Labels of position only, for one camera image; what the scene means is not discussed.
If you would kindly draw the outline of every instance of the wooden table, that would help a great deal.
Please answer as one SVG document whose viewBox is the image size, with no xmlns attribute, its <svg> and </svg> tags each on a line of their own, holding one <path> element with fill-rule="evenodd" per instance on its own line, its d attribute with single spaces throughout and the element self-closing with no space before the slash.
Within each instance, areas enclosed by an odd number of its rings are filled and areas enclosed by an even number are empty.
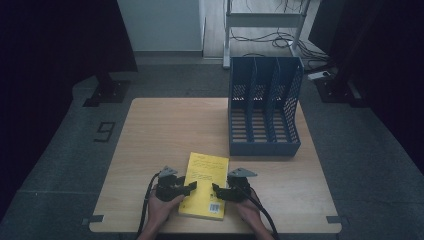
<svg viewBox="0 0 424 240">
<path fill-rule="evenodd" d="M 185 175 L 190 152 L 230 157 L 227 98 L 143 98 L 132 102 L 90 223 L 93 232 L 136 232 L 152 176 L 168 165 Z M 294 157 L 230 157 L 229 170 L 243 167 L 279 233 L 338 233 L 340 223 L 300 105 L 296 126 L 301 146 Z M 264 216 L 263 222 L 269 228 Z M 223 221 L 179 216 L 165 233 L 250 233 L 231 203 Z"/>
</svg>

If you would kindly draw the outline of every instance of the human arm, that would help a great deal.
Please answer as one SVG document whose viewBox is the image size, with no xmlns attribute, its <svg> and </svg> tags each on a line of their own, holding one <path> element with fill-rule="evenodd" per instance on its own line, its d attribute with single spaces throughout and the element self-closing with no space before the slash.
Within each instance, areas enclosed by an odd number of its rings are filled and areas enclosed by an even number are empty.
<svg viewBox="0 0 424 240">
<path fill-rule="evenodd" d="M 153 240 L 160 228 L 168 219 L 172 209 L 183 201 L 184 195 L 180 195 L 169 202 L 163 202 L 156 197 L 156 186 L 150 192 L 147 223 L 137 240 Z"/>
<path fill-rule="evenodd" d="M 251 197 L 259 202 L 254 191 L 252 191 Z M 261 220 L 261 213 L 255 204 L 253 204 L 249 199 L 245 199 L 235 205 L 241 219 L 249 225 L 258 240 L 274 240 L 271 233 L 263 224 Z"/>
</svg>

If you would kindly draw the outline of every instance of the barcode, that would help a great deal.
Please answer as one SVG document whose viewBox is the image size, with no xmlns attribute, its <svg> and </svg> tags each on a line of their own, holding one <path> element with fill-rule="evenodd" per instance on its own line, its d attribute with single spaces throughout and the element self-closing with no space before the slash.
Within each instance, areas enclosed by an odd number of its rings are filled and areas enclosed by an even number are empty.
<svg viewBox="0 0 424 240">
<path fill-rule="evenodd" d="M 219 213 L 219 203 L 210 203 L 209 204 L 209 212 Z"/>
</svg>

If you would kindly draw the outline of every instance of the book cover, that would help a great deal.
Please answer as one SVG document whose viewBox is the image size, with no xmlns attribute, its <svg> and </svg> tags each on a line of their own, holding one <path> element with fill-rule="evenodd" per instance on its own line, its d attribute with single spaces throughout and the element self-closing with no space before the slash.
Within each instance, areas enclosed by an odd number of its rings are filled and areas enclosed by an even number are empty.
<svg viewBox="0 0 424 240">
<path fill-rule="evenodd" d="M 197 189 L 180 203 L 178 212 L 182 215 L 224 219 L 225 201 L 218 199 L 212 183 L 226 186 L 228 158 L 191 153 L 184 185 L 197 181 Z"/>
</svg>

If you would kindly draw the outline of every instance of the white wall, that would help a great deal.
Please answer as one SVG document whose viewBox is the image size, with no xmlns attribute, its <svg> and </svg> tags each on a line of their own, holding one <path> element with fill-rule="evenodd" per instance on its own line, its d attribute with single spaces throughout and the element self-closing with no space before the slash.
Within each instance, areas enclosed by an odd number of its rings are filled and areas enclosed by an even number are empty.
<svg viewBox="0 0 424 240">
<path fill-rule="evenodd" d="M 133 51 L 202 51 L 203 0 L 118 0 Z"/>
</svg>

